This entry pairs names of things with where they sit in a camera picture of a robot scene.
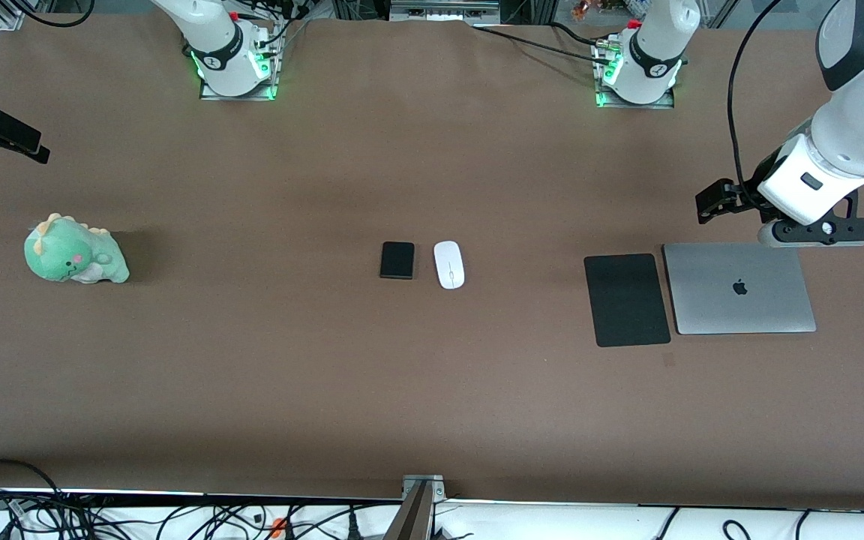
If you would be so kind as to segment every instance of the white wireless mouse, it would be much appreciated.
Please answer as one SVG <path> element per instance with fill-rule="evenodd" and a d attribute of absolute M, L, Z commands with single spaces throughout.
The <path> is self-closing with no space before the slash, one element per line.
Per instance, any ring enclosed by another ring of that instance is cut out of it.
<path fill-rule="evenodd" d="M 445 240 L 435 245 L 435 269 L 439 271 L 442 288 L 456 290 L 466 283 L 466 269 L 462 266 L 459 244 Z"/>

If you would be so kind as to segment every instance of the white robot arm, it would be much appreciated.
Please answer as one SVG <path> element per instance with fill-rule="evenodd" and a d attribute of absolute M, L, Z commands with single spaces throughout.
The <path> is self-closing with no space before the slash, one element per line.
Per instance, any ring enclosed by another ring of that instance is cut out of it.
<path fill-rule="evenodd" d="M 233 20 L 215 0 L 151 0 L 178 25 L 199 76 L 217 95 L 246 95 L 271 75 L 269 32 Z"/>
<path fill-rule="evenodd" d="M 625 28 L 618 34 L 622 61 L 604 83 L 630 103 L 658 101 L 674 85 L 682 52 L 699 21 L 695 0 L 655 0 L 640 28 Z"/>
<path fill-rule="evenodd" d="M 864 218 L 855 217 L 857 189 L 864 185 L 864 0 L 834 4 L 820 25 L 816 51 L 833 92 L 829 103 L 759 163 L 745 188 L 721 180 L 697 195 L 700 223 L 756 208 L 765 223 L 759 232 L 764 244 L 864 244 Z M 848 215 L 836 216 L 833 206 L 843 199 Z"/>

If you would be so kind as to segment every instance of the green dinosaur plush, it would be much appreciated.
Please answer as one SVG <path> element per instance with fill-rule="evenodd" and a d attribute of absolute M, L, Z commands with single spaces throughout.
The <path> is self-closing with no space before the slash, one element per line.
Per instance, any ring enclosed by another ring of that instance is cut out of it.
<path fill-rule="evenodd" d="M 126 259 L 109 230 L 89 229 L 58 213 L 39 223 L 25 239 L 25 261 L 39 278 L 49 281 L 120 284 L 129 279 Z"/>

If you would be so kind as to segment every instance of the mouse pad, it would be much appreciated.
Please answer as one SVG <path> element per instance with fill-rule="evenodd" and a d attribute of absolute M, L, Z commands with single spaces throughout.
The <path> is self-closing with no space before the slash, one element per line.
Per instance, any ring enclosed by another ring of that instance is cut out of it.
<path fill-rule="evenodd" d="M 586 282 L 595 342 L 600 347 L 672 341 L 651 253 L 587 256 Z"/>

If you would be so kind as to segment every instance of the laptop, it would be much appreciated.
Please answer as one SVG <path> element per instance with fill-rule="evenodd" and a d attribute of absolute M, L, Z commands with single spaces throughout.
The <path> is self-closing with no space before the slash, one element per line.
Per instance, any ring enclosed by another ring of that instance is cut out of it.
<path fill-rule="evenodd" d="M 815 332 L 799 250 L 761 244 L 665 244 L 679 334 Z"/>

